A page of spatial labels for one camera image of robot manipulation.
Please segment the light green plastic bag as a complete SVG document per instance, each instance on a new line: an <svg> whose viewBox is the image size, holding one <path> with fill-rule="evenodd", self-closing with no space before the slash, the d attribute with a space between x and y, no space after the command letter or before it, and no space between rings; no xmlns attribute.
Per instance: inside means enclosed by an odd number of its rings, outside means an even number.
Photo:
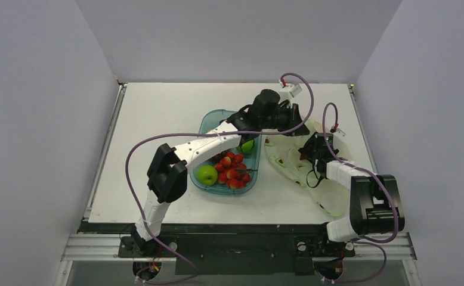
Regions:
<svg viewBox="0 0 464 286"><path fill-rule="evenodd" d="M337 219L345 214L349 205L349 191L342 185L324 179L317 187L317 178L312 172L313 166L306 159L300 159L300 148L310 139L310 135L288 137L267 135L264 139L264 151L270 164L287 177L298 191L305 190L314 204L330 217Z"/></svg>

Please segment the green striped fake watermelon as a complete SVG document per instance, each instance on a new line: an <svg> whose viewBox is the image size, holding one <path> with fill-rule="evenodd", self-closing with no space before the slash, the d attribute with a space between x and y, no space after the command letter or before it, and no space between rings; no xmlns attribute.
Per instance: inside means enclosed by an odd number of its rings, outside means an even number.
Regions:
<svg viewBox="0 0 464 286"><path fill-rule="evenodd" d="M244 144L238 146L236 148L236 150L241 154L248 155L248 154L252 153L254 148L255 148L255 141L250 140L250 141L247 141Z"/></svg>

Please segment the teal plastic tub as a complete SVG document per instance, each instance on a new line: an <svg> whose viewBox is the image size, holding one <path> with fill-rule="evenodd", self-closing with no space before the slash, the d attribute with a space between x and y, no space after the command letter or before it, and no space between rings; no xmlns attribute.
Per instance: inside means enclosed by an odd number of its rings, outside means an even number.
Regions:
<svg viewBox="0 0 464 286"><path fill-rule="evenodd" d="M212 129L217 128L224 120L226 120L228 117L230 117L234 111L230 110L225 110L225 109L219 109L219 110L213 110L210 111L208 114L206 114L200 124L200 129L199 133L208 133ZM261 157L261 139L262 137L259 136L254 139L255 141L255 148L253 149L251 154L244 155L246 159L246 164L249 165L250 167L256 168L258 170L259 167L259 161ZM239 153L236 150L236 147L234 148L229 148L228 151L232 151L234 153ZM196 173L199 167L203 165L211 165L214 167L213 163L211 161L206 160L202 164L198 165L193 169L193 171L190 173L190 179L192 183L198 188L201 189L202 191L209 192L211 194L217 194L217 195L229 195L229 196L237 196L237 195L242 195L248 192L250 189L253 188L256 179L258 178L258 173L256 173L253 176L253 181L252 183L246 187L245 190L237 190L237 191L231 191L227 189L225 186L219 185L217 182L212 185L212 186L204 186L200 184L197 181L196 178Z"/></svg>

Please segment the red yellow fake lychee bunch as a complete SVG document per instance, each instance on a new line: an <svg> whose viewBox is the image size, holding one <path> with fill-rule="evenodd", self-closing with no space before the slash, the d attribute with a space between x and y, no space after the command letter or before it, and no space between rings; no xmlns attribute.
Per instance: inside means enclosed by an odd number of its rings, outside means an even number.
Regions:
<svg viewBox="0 0 464 286"><path fill-rule="evenodd" d="M213 165L218 171L217 183L231 191L245 190L258 172L256 168L246 164L243 154L232 151L229 151L219 163Z"/></svg>

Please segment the green fake apple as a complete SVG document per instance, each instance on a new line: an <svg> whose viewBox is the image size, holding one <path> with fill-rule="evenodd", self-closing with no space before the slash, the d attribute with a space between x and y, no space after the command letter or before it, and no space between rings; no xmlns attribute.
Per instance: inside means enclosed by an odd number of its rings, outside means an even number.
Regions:
<svg viewBox="0 0 464 286"><path fill-rule="evenodd" d="M196 173L197 181L204 186L212 186L218 180L218 171L211 165L203 165Z"/></svg>

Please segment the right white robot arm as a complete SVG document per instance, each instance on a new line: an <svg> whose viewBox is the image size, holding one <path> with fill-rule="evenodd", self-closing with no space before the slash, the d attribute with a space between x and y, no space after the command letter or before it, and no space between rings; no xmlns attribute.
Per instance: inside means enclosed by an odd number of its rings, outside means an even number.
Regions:
<svg viewBox="0 0 464 286"><path fill-rule="evenodd" d="M332 143L331 133L315 132L298 150L300 158L311 165L307 173L309 188L323 191L341 186L349 196L348 211L327 223L326 232L316 237L317 250L331 254L339 242L368 240L370 234L389 233L383 243L392 241L405 225L396 179L338 157Z"/></svg>

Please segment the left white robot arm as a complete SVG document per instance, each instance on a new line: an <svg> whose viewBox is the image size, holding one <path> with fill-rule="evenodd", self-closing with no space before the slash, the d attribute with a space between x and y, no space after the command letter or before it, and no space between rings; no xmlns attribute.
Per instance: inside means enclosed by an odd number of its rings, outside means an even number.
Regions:
<svg viewBox="0 0 464 286"><path fill-rule="evenodd" d="M221 151L240 147L260 135L302 136L309 133L299 107L292 102L299 85L286 85L279 91L263 89L252 104L233 113L208 133L174 147L158 147L147 171L147 187L155 195L142 206L135 224L134 249L142 256L157 248L162 221L170 204L187 190L187 176L198 165Z"/></svg>

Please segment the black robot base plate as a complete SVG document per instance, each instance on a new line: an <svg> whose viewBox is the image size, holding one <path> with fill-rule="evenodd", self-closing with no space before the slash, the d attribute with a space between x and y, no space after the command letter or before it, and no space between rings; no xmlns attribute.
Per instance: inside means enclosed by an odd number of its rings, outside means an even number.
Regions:
<svg viewBox="0 0 464 286"><path fill-rule="evenodd" d="M83 221L78 231L118 235L115 257L133 259L134 272L144 269L144 279L169 262L177 275L340 274L343 260L356 250L353 243L329 240L322 225L167 223L159 235L164 245L141 242L132 223Z"/></svg>

